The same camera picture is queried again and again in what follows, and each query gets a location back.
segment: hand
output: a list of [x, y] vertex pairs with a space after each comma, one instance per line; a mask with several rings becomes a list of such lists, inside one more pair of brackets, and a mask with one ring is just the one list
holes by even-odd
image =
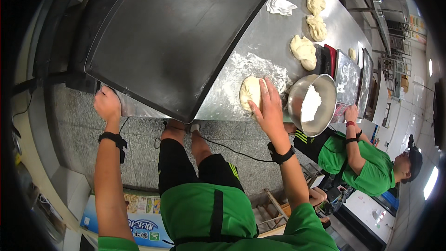
[[358, 107], [356, 105], [350, 106], [345, 110], [345, 120], [356, 122], [358, 119]]
[[95, 96], [95, 109], [105, 122], [118, 121], [121, 117], [121, 102], [108, 86], [103, 86]]
[[277, 153], [283, 155], [287, 153], [291, 145], [289, 143], [288, 134], [283, 127], [282, 102], [279, 97], [279, 92], [277, 92], [276, 88], [268, 78], [265, 78], [265, 82], [266, 86], [265, 83], [259, 79], [263, 111], [260, 111], [259, 107], [257, 107], [253, 101], [249, 101], [248, 104], [257, 118], [260, 127], [262, 127], [262, 130], [276, 148]]

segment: white cloth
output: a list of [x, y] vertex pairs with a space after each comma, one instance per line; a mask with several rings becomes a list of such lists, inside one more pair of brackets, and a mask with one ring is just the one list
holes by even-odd
[[266, 11], [271, 14], [281, 14], [284, 16], [291, 16], [291, 11], [297, 9], [298, 7], [293, 3], [286, 0], [267, 0]]

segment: green t-shirt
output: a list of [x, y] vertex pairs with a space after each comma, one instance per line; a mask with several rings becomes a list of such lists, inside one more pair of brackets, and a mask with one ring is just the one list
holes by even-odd
[[[138, 250], [136, 243], [123, 238], [99, 237], [98, 243], [99, 251]], [[283, 235], [242, 239], [236, 243], [191, 242], [183, 243], [176, 247], [176, 251], [192, 250], [337, 251], [338, 248], [336, 247], [334, 240], [322, 227], [321, 221], [315, 214], [315, 210], [309, 203], [304, 203], [293, 210]]]
[[[256, 220], [248, 197], [238, 188], [209, 183], [182, 184], [170, 188], [161, 196], [161, 216], [172, 240], [209, 236], [216, 189], [223, 192], [221, 234], [246, 239], [236, 243], [188, 242], [178, 245], [176, 251], [338, 250], [309, 203], [293, 210], [284, 235], [255, 238]], [[129, 240], [100, 237], [99, 250], [109, 250], [107, 248], [113, 245], [115, 251], [136, 250], [136, 244]]]
[[[331, 136], [319, 153], [319, 166], [331, 174], [337, 174], [347, 159], [345, 136]], [[395, 187], [393, 163], [389, 155], [375, 148], [368, 142], [358, 142], [361, 156], [366, 160], [358, 176], [349, 165], [344, 170], [342, 179], [351, 187], [366, 193], [369, 196], [379, 196]]]

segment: baseball cap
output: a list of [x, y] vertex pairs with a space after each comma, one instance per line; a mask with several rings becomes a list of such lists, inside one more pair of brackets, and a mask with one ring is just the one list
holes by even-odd
[[410, 161], [410, 177], [407, 181], [413, 181], [420, 173], [421, 166], [423, 165], [423, 155], [419, 152], [417, 147], [409, 149], [409, 161]]

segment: black wristband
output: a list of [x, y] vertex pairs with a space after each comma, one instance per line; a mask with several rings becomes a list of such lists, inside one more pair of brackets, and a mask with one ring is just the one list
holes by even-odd
[[361, 134], [362, 134], [362, 129], [361, 129], [361, 131], [359, 133], [356, 133], [356, 138], [359, 139]]
[[345, 144], [348, 144], [350, 142], [358, 142], [358, 139], [357, 138], [345, 139]]
[[110, 139], [115, 142], [116, 147], [119, 148], [119, 160], [120, 163], [124, 163], [125, 154], [127, 153], [127, 142], [123, 139], [119, 134], [114, 134], [112, 132], [103, 132], [101, 136], [99, 136], [99, 143], [101, 143], [102, 139]]
[[268, 143], [269, 153], [271, 154], [271, 159], [279, 165], [282, 165], [283, 162], [287, 161], [293, 154], [296, 153], [293, 147], [291, 147], [287, 153], [284, 155], [280, 155], [276, 152], [276, 148], [272, 145], [272, 142]]

